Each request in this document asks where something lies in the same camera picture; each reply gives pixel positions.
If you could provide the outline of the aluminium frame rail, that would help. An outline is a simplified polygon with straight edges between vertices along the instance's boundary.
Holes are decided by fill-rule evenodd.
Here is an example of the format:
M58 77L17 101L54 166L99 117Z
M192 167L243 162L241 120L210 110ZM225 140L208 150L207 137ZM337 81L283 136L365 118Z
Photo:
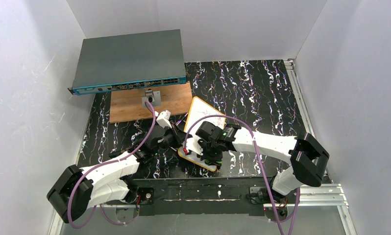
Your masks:
M167 80L173 107L145 101L128 125L115 115L127 86L100 96L86 133L96 159L67 167L47 199L65 223L87 209L125 202L139 216L244 213L275 217L293 206L347 207L340 185L324 183L329 154L314 137L292 61L191 62L190 101Z

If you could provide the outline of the grey network switch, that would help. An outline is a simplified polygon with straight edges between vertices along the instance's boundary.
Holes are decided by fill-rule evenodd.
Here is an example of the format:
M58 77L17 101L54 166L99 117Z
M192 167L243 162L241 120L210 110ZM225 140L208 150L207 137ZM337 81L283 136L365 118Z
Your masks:
M187 83L179 29L84 39L73 95Z

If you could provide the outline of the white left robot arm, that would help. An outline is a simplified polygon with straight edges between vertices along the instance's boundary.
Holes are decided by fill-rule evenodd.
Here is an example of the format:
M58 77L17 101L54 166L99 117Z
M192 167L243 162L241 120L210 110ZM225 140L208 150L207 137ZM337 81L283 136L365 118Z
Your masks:
M67 167L47 193L47 200L64 223L80 218L87 209L110 201L140 203L145 193L131 178L140 165L152 160L159 149L180 148L191 137L175 124L154 126L144 138L127 149L110 153L104 166Z

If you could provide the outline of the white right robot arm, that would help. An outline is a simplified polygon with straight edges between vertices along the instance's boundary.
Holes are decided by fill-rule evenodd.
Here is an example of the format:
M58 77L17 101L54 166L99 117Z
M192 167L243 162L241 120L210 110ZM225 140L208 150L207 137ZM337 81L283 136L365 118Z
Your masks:
M320 187L329 160L326 149L308 132L276 136L234 124L220 128L203 121L193 136L198 137L199 157L207 164L218 163L228 151L259 153L288 163L290 167L269 184L272 192L283 196L302 185Z

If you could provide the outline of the grey metal stand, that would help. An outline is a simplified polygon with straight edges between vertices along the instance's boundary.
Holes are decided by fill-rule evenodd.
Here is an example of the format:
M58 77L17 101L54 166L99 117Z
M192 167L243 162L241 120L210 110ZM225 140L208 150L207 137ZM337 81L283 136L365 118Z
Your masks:
M141 97L142 99L142 107L146 108L146 101L151 103L153 107L161 106L161 92L154 91L152 89L145 90L145 96Z

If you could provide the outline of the yellow-framed whiteboard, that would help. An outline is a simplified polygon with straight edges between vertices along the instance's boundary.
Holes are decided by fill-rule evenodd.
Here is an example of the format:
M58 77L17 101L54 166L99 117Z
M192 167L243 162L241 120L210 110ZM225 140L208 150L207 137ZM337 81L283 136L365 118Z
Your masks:
M190 106L190 110L188 112L188 115L187 115L187 120L186 120L186 123L185 123L185 127L184 127L184 132L185 133L189 133L189 135L192 135L192 137L198 137L196 135L196 131L198 130L198 128L200 127L200 125L202 124L203 121L208 121L208 122L211 122L213 123L215 126L218 126L220 127L221 129L223 129L225 127L225 122L226 122L226 118L224 117L209 117L209 118L206 118L204 120L201 120L200 122L198 122L190 131L190 127L198 120L200 120L202 117L205 117L205 116L209 116L209 115L223 115L221 112L219 112L218 110L216 110L213 106L209 105L208 103L206 103L204 100L202 100L201 98L195 96L192 100L192 103L191 103L191 106ZM215 172L217 170L217 167L215 165L207 165L204 161L202 161L198 156L196 157L193 157L193 156L190 156L190 157L183 157L181 155L181 150L182 150L182 147L180 147L178 149L178 155L185 159L185 160L188 160L198 166L201 166L202 168L205 168L211 172Z

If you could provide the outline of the green bone-shaped eraser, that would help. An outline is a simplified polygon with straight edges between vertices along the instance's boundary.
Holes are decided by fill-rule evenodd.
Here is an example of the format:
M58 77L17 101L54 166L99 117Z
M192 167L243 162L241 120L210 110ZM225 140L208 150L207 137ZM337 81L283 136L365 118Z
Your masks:
M222 166L222 159L220 160L209 160L209 159L205 159L204 162L207 164L207 165L215 165L217 168L220 168Z

